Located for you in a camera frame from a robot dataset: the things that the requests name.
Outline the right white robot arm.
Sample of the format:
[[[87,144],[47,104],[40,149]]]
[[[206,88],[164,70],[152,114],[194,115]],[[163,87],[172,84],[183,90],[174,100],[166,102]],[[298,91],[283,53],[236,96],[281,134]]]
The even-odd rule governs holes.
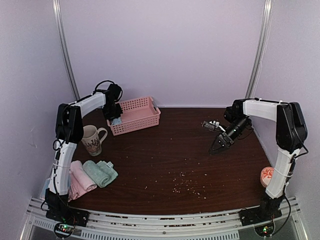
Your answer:
[[[278,150],[274,172],[256,210],[258,219],[266,221],[276,212],[285,197],[285,188],[293,175],[296,160],[303,155],[301,150],[306,148],[304,142],[308,130],[298,102],[261,98],[236,99],[224,112],[229,126],[222,126],[216,120],[204,121],[202,124],[212,132],[219,132],[209,148],[209,154],[215,155],[228,150],[245,128],[251,126],[251,117],[270,120],[276,124],[275,140]]]

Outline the green towel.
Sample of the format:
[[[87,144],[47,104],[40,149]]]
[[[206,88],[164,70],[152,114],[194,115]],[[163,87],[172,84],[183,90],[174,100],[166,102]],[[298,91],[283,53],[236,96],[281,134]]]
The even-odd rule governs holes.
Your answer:
[[[106,162],[101,160],[98,163],[95,163],[92,160],[88,160],[82,167],[99,188],[105,188],[119,175],[114,169],[114,165],[111,161]]]

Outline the light blue towel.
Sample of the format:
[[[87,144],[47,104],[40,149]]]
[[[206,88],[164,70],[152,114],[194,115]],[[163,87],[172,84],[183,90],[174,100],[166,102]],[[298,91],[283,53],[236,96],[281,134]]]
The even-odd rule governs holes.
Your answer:
[[[121,117],[118,117],[118,118],[114,118],[111,122],[111,125],[119,125],[119,124],[122,124],[122,118]]]

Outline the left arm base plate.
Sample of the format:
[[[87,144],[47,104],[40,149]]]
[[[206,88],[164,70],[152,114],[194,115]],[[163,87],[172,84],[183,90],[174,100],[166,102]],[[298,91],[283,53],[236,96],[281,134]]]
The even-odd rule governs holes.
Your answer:
[[[90,213],[88,211],[75,208],[71,208],[70,212],[65,216],[52,209],[48,210],[45,214],[46,218],[54,220],[56,222],[80,227],[87,226],[89,215]]]

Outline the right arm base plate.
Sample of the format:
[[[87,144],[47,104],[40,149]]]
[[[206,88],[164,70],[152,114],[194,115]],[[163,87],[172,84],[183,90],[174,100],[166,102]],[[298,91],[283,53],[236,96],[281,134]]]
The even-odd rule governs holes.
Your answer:
[[[272,213],[262,213],[259,206],[253,208],[242,208],[238,214],[242,226],[271,221],[274,218],[279,218],[282,216],[282,212],[279,209]]]

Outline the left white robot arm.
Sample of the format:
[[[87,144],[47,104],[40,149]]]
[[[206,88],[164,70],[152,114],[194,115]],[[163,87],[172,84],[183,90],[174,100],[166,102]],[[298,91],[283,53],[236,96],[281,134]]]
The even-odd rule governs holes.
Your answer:
[[[46,212],[53,214],[61,222],[72,218],[72,211],[68,206],[68,178],[73,154],[84,136],[83,117],[96,109],[102,109],[106,120],[119,118],[123,113],[119,104],[122,95],[122,88],[107,79],[98,83],[91,94],[72,103],[62,103],[58,107],[55,140],[52,144],[55,156],[44,203],[48,206]]]

